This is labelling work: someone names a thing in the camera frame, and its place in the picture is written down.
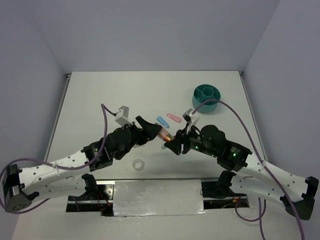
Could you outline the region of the blue correction tape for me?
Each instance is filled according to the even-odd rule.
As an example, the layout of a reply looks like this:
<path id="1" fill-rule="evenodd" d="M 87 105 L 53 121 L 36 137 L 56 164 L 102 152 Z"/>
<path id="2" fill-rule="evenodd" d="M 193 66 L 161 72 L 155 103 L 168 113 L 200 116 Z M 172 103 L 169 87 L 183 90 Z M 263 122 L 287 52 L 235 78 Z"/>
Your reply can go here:
<path id="1" fill-rule="evenodd" d="M 163 125 L 165 128 L 169 128 L 170 127 L 170 125 L 165 121 L 165 119 L 164 118 L 162 118 L 161 116 L 158 116 L 157 118 L 156 118 L 156 120 L 161 124 L 161 125 Z"/>

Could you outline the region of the pink capped crayon tube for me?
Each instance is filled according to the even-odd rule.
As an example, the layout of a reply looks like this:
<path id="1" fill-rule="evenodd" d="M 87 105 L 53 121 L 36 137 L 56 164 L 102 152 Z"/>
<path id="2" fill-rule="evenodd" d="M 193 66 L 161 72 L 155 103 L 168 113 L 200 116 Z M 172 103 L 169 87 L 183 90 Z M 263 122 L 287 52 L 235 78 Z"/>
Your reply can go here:
<path id="1" fill-rule="evenodd" d="M 161 128 L 161 130 L 158 132 L 157 136 L 163 140 L 164 142 L 171 141 L 174 137 L 165 129 Z"/>

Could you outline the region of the pink correction tape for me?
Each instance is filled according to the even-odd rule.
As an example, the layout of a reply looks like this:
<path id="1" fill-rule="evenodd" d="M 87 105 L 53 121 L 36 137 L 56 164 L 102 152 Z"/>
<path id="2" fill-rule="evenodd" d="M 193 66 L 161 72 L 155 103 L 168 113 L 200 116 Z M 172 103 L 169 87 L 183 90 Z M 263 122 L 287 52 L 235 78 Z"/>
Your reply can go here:
<path id="1" fill-rule="evenodd" d="M 171 120 L 173 120 L 173 121 L 175 121 L 175 122 L 177 122 L 177 123 L 181 123 L 181 122 L 182 122 L 182 119 L 181 119 L 180 117 L 174 115 L 174 114 L 167 113 L 166 116 L 167 116 L 169 119 L 171 119 Z"/>

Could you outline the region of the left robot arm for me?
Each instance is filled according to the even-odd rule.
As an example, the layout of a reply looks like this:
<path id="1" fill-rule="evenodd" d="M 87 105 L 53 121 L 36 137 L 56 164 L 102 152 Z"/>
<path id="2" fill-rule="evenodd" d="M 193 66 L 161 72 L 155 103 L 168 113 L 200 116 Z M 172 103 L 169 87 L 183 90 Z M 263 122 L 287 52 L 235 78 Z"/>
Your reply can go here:
<path id="1" fill-rule="evenodd" d="M 91 173 L 111 166 L 114 160 L 121 160 L 135 145 L 154 140 L 162 129 L 141 116 L 135 119 L 139 126 L 127 117 L 117 115 L 115 122 L 119 127 L 113 132 L 52 163 L 25 168 L 19 168 L 17 164 L 7 166 L 2 180 L 4 210 L 12 214 L 25 212 L 35 201 L 62 195 L 95 198 L 99 190 Z"/>

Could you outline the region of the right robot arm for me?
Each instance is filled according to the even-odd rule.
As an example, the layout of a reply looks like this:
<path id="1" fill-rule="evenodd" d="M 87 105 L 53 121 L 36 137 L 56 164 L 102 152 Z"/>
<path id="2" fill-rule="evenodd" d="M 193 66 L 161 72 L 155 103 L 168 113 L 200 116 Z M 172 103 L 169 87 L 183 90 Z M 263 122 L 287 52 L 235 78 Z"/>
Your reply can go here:
<path id="1" fill-rule="evenodd" d="M 217 160 L 224 170 L 216 187 L 223 196 L 245 194 L 273 201 L 285 211 L 309 220 L 312 216 L 319 180 L 289 173 L 259 157 L 239 143 L 226 139 L 214 125 L 179 130 L 165 147 L 177 156 L 190 150 Z"/>

